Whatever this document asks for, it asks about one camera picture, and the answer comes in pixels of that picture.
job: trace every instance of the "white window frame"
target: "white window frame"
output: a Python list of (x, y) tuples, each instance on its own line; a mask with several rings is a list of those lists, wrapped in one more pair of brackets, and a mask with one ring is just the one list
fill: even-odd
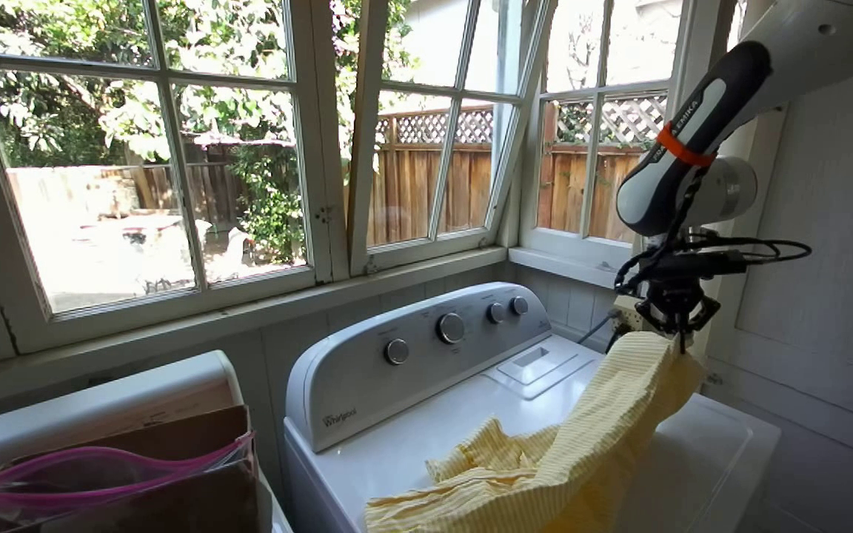
[[(680, 26), (680, 44), (675, 44), (675, 65), (671, 79), (659, 84), (607, 84), (607, 51), (612, 51), (612, 19), (613, 19), (613, 0), (606, 0), (606, 20), (603, 20), (603, 56), (600, 56), (600, 79), (592, 90), (582, 91), (566, 91), (560, 96), (563, 102), (603, 102), (607, 96), (629, 96), (641, 90), (662, 90), (668, 87), (668, 116), (672, 116), (675, 105), (683, 96), (692, 96), (697, 79), (711, 68), (711, 63), (721, 56), (730, 29), (736, 0), (686, 0), (683, 7), (683, 26)], [(538, 96), (538, 118), (543, 114), (546, 102), (554, 102), (558, 96)], [(603, 111), (597, 111), (597, 125), (592, 125), (592, 143), (589, 152), (600, 149), (597, 133), (603, 128)], [(524, 168), (524, 191), (521, 191), (521, 245), (509, 248), (509, 257), (521, 266), (546, 269), (554, 275), (578, 278), (586, 285), (600, 287), (613, 287), (613, 278), (619, 266), (634, 254), (634, 245), (644, 245), (641, 241), (634, 242), (619, 242), (619, 241), (606, 241), (606, 236), (586, 236), (586, 235), (570, 235), (570, 230), (552, 230), (539, 229), (539, 145), (543, 145), (543, 128), (530, 128), (527, 137), (527, 168)], [(589, 158), (589, 191), (583, 196), (583, 222), (582, 229), (586, 230), (586, 219), (592, 211), (592, 186), (597, 186), (597, 173), (592, 173), (597, 158)]]
[[(401, 79), (384, 79), (384, 51), (386, 51), (386, 29), (388, 29), (388, 4), (384, 0), (366, 0), (363, 4), (363, 51), (366, 63), (358, 68), (358, 105), (355, 105), (355, 155), (354, 155), (354, 191), (349, 191), (349, 272), (366, 275), (386, 266), (401, 263), (418, 263), (428, 257), (458, 254), (481, 245), (492, 245), (499, 241), (499, 225), (506, 211), (506, 192), (518, 168), (518, 145), (527, 125), (527, 102), (533, 96), (538, 78), (546, 63), (546, 44), (549, 44), (549, 26), (558, 0), (539, 0), (539, 4), (502, 4), (509, 7), (502, 11), (502, 90), (499, 91), (474, 91), (466, 90), (468, 79), (468, 63), (474, 51), (474, 34), (481, 19), (483, 0), (468, 0), (466, 23), (464, 23), (464, 44), (458, 60), (458, 78), (453, 87), (432, 87), (432, 84), (401, 84)], [(372, 245), (369, 242), (369, 213), (372, 213), (372, 186), (375, 186), (375, 168), (358, 167), (375, 159), (378, 152), (378, 118), (381, 118), (381, 91), (412, 91), (412, 96), (443, 96), (452, 99), (452, 118), (444, 130), (444, 149), (438, 162), (438, 179), (432, 191), (432, 207), (428, 222), (428, 241), (412, 242), (388, 242), (388, 245)], [(502, 105), (499, 125), (495, 125), (495, 162), (492, 162), (492, 191), (487, 202), (487, 216), (481, 229), (466, 230), (443, 230), (443, 211), (444, 211), (444, 191), (452, 182), (452, 152), (458, 143), (458, 125), (461, 111), (466, 99), (477, 102), (495, 102)]]
[[(151, 26), (151, 53), (157, 65), (163, 63), (163, 35), (155, 4), (145, 4)], [(342, 191), (342, 158), (339, 158), (339, 111), (335, 111), (335, 63), (332, 63), (332, 11), (326, 0), (281, 0), (292, 74), (287, 79), (262, 78), (222, 78), (222, 74), (187, 74), (151, 65), (108, 65), (108, 63), (78, 63), (78, 60), (40, 60), (40, 56), (0, 56), (0, 68), (16, 71), (61, 71), (61, 74), (102, 74), (102, 78), (130, 78), (155, 79), (160, 90), (160, 114), (170, 130), (175, 186), (187, 196), (184, 182), (184, 149), (178, 143), (175, 125), (178, 111), (170, 99), (173, 84), (216, 84), (241, 90), (271, 90), (287, 91), (295, 99), (296, 122), (296, 158), (302, 174), (307, 198), (307, 251), (308, 266), (272, 275), (207, 287), (201, 285), (201, 254), (195, 254), (193, 269), (198, 287), (193, 293), (170, 293), (155, 299), (136, 299), (108, 309), (83, 309), (68, 315), (50, 315), (43, 291), (36, 287), (36, 266), (22, 235), (16, 198), (7, 183), (0, 159), (0, 310), (12, 333), (16, 352), (40, 352), (65, 344), (95, 340), (108, 336), (121, 336), (145, 328), (155, 324), (170, 324), (204, 310), (231, 309), (241, 302), (256, 302), (292, 291), (302, 291), (321, 281), (339, 281), (347, 275), (347, 245), (345, 245), (345, 191)], [(190, 235), (190, 248), (198, 251), (198, 235)]]

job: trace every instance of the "green foliage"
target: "green foliage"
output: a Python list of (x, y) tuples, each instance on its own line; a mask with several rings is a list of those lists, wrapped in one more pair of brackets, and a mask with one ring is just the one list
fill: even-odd
[(234, 173), (247, 183), (247, 230), (271, 248), (271, 262), (302, 257), (302, 192), (295, 149), (241, 149)]
[[(412, 0), (392, 0), (388, 65), (409, 63), (401, 39)], [(170, 68), (286, 79), (281, 0), (157, 0)], [(332, 0), (335, 91), (342, 125), (358, 71), (363, 0)], [(145, 0), (9, 0), (0, 4), (0, 53), (151, 65)], [(160, 90), (148, 79), (0, 71), (0, 152), (9, 167), (167, 162)], [(216, 139), (241, 149), (241, 225), (275, 262), (302, 254), (302, 192), (295, 143), (295, 99), (231, 87), (173, 87), (182, 143)]]

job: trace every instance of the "window pane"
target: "window pane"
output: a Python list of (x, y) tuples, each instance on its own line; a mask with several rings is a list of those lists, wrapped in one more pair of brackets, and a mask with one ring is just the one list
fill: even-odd
[(546, 105), (539, 158), (539, 229), (582, 235), (582, 211), (589, 191), (589, 158), (597, 159), (597, 191), (589, 205), (589, 236), (629, 241), (632, 230), (616, 216), (616, 186), (653, 145), (668, 114), (668, 90), (641, 96), (607, 96), (603, 105), (603, 133), (589, 152), (597, 105)]
[(50, 310), (193, 287), (157, 87), (0, 71), (0, 155)]
[(404, 16), (409, 34), (395, 26), (386, 39), (386, 79), (453, 87), (466, 7), (468, 0), (412, 4)]
[(0, 4), (0, 53), (144, 65), (144, 0)]
[(286, 78), (280, 0), (157, 0), (167, 63), (182, 71)]
[(549, 91), (586, 90), (600, 84), (603, 19), (603, 0), (558, 4), (546, 65)]
[(671, 79), (683, 0), (616, 0), (607, 84)]
[(349, 139), (355, 125), (355, 84), (358, 84), (358, 4), (330, 0), (332, 8), (332, 51), (335, 51), (335, 102), (339, 102), (339, 139), (345, 182), (349, 179)]
[(384, 91), (369, 242), (424, 241), (452, 102)]
[(509, 8), (506, 4), (517, 0), (502, 0), (502, 4), (481, 4), (481, 20), (477, 20), (477, 35), (474, 35), (474, 51), (468, 60), (468, 74), (466, 87), (477, 91), (495, 91), (499, 90), (499, 65), (502, 65), (502, 16)]
[(492, 186), (495, 111), (492, 102), (474, 102), (461, 114), (444, 198), (444, 230), (483, 225)]
[(292, 96), (184, 87), (178, 102), (207, 281), (302, 266), (307, 216)]

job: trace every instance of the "yellow cloth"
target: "yellow cloth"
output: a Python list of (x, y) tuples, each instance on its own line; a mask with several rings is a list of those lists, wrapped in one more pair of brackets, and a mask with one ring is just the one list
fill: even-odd
[(489, 421), (432, 464), (432, 490), (372, 500), (369, 530), (613, 530), (656, 426), (699, 380), (699, 365), (668, 337), (632, 333), (563, 426), (517, 439)]
[(647, 325), (647, 321), (641, 318), (638, 306), (641, 306), (641, 299), (634, 299), (634, 296), (616, 296), (616, 299), (613, 299), (616, 318), (619, 318), (632, 333), (647, 333), (649, 325)]

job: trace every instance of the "white washing machine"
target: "white washing machine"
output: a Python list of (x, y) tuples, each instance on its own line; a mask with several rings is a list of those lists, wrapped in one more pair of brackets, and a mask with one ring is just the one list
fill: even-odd
[[(489, 419), (524, 435), (563, 423), (603, 355), (552, 333), (521, 285), (415, 302), (315, 344), (287, 380), (287, 518), (301, 533), (366, 530), (366, 507), (431, 490)], [(659, 426), (619, 530), (740, 530), (779, 429), (693, 398)]]

